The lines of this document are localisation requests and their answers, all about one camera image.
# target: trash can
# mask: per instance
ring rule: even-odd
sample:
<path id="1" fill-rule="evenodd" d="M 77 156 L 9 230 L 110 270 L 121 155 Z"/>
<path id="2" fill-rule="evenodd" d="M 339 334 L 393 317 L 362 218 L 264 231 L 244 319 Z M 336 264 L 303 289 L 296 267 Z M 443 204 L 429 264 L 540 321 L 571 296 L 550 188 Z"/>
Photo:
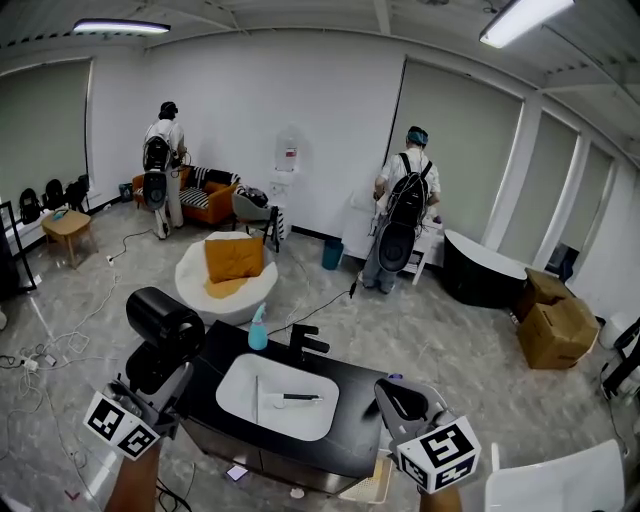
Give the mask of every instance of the trash can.
<path id="1" fill-rule="evenodd" d="M 344 245 L 340 240 L 325 240 L 324 252 L 322 253 L 322 266 L 327 270 L 338 268 Z"/>
<path id="2" fill-rule="evenodd" d="M 131 183 L 121 183 L 118 185 L 118 189 L 123 203 L 128 203 L 133 199 L 133 185 Z"/>

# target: black bag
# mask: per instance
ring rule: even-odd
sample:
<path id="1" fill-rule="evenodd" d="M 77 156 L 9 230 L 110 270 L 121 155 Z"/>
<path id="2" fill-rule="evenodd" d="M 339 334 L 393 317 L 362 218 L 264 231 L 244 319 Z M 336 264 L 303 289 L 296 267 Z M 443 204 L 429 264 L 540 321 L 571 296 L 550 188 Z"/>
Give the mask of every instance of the black bag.
<path id="1" fill-rule="evenodd" d="M 31 224 L 40 218 L 42 207 L 38 196 L 32 188 L 25 189 L 20 194 L 20 219 L 23 224 Z"/>
<path id="2" fill-rule="evenodd" d="M 142 166 L 145 171 L 164 171 L 171 156 L 171 147 L 162 137 L 156 135 L 144 143 Z"/>
<path id="3" fill-rule="evenodd" d="M 258 206 L 259 208 L 264 208 L 267 206 L 269 202 L 269 198 L 267 194 L 265 194 L 262 190 L 253 187 L 245 187 L 243 185 L 239 185 L 236 189 L 236 194 L 240 196 L 244 196 L 248 198 L 253 204 Z"/>
<path id="4" fill-rule="evenodd" d="M 65 193 L 65 199 L 72 210 L 77 210 L 81 213 L 84 213 L 84 208 L 82 206 L 82 201 L 87 195 L 87 189 L 84 183 L 80 181 L 74 181 L 70 183 L 67 187 L 67 191 Z"/>
<path id="5" fill-rule="evenodd" d="M 429 184 L 426 177 L 433 164 L 429 162 L 424 170 L 418 174 L 411 172 L 406 153 L 400 153 L 399 156 L 404 163 L 407 175 L 398 181 L 391 192 L 387 206 L 389 221 L 417 227 L 427 213 Z"/>
<path id="6" fill-rule="evenodd" d="M 44 196 L 42 196 L 44 207 L 49 210 L 56 210 L 64 205 L 64 191 L 62 190 L 62 183 L 60 180 L 53 179 L 44 189 Z"/>

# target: gray tiled floor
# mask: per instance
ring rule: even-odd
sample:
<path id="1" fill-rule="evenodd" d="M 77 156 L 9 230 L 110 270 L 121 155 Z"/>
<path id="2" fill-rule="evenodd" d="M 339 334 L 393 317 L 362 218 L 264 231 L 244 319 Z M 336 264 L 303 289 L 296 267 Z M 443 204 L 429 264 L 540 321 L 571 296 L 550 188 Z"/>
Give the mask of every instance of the gray tiled floor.
<path id="1" fill-rule="evenodd" d="M 83 243 L 80 253 L 88 258 L 77 270 L 66 265 L 60 247 L 47 251 L 42 246 L 29 254 L 43 282 L 29 296 L 3 304 L 9 325 L 0 333 L 0 353 L 17 354 L 23 347 L 45 343 L 49 335 L 70 332 L 100 305 L 117 273 L 121 280 L 112 298 L 80 329 L 91 337 L 86 350 L 81 355 L 72 352 L 67 339 L 58 343 L 57 350 L 52 349 L 60 362 L 65 358 L 117 358 L 136 340 L 125 317 L 127 297 L 147 285 L 176 296 L 174 266 L 189 243 L 207 234 L 206 228 L 187 225 L 164 242 L 151 234 L 129 239 L 127 253 L 111 268 L 106 255 L 121 250 L 123 236 L 153 227 L 153 217 L 123 204 L 95 216 L 92 225 L 100 253 L 90 254 L 88 243 Z M 358 263 L 345 258 L 338 271 L 329 272 L 319 264 L 321 252 L 322 243 L 312 238 L 294 234 L 285 242 L 277 257 L 280 279 L 268 306 L 269 328 L 281 327 L 306 294 L 304 274 L 291 253 L 304 264 L 311 280 L 310 296 L 296 316 L 304 316 L 349 288 Z M 353 300 L 339 299 L 317 313 L 312 323 L 331 344 L 331 357 L 430 383 L 458 413 L 467 414 L 484 449 L 476 487 L 482 486 L 489 471 L 491 442 L 500 443 L 507 465 L 522 465 L 567 455 L 613 437 L 607 405 L 597 392 L 598 372 L 611 354 L 596 347 L 573 370 L 531 371 L 507 312 L 459 304 L 429 271 L 416 287 L 403 276 L 390 296 L 360 288 Z M 284 333 L 274 337 L 285 339 Z M 74 346 L 81 341 L 76 338 Z M 113 366 L 112 360 L 94 359 L 40 372 L 40 379 L 32 382 L 45 393 L 40 407 L 31 415 L 12 414 L 8 431 L 9 411 L 32 409 L 38 396 L 35 391 L 20 396 L 22 370 L 0 370 L 0 457 L 7 443 L 10 446 L 0 461 L 0 492 L 35 510 L 97 510 L 86 492 L 84 485 L 88 485 L 104 507 L 119 461 L 84 429 L 82 417 L 94 390 L 102 388 Z M 628 461 L 635 460 L 631 425 L 638 410 L 635 404 L 615 405 L 614 414 L 633 448 Z M 61 443 L 70 458 L 65 457 Z M 288 486 L 256 475 L 233 483 L 224 475 L 229 465 L 202 455 L 183 431 L 176 441 L 164 443 L 160 475 L 170 488 L 184 495 L 194 467 L 188 499 L 194 511 L 371 508 L 318 494 L 293 500 Z M 80 496 L 71 501 L 65 491 Z M 417 501 L 411 482 L 394 474 L 387 502 L 377 508 L 417 510 Z"/>

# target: black bathtub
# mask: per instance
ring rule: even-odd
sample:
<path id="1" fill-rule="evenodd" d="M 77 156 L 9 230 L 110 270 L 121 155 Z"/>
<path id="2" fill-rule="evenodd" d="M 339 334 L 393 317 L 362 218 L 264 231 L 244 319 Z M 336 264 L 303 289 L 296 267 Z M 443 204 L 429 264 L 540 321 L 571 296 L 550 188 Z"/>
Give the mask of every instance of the black bathtub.
<path id="1" fill-rule="evenodd" d="M 444 232 L 444 287 L 456 300 L 472 306 L 511 306 L 527 282 L 524 265 L 469 240 Z"/>

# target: ceiling light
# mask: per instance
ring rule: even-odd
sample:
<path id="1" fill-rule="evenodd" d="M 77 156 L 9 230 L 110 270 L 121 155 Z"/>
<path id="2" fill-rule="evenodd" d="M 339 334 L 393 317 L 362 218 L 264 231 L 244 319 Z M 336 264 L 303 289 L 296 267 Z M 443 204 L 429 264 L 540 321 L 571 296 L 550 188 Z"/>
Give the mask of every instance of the ceiling light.
<path id="1" fill-rule="evenodd" d="M 160 23 L 99 18 L 85 18 L 77 21 L 73 26 L 74 32 L 125 32 L 136 34 L 163 34 L 170 29 L 170 25 L 162 25 Z"/>
<path id="2" fill-rule="evenodd" d="M 573 3 L 574 0 L 512 0 L 480 33 L 480 41 L 502 48 Z"/>

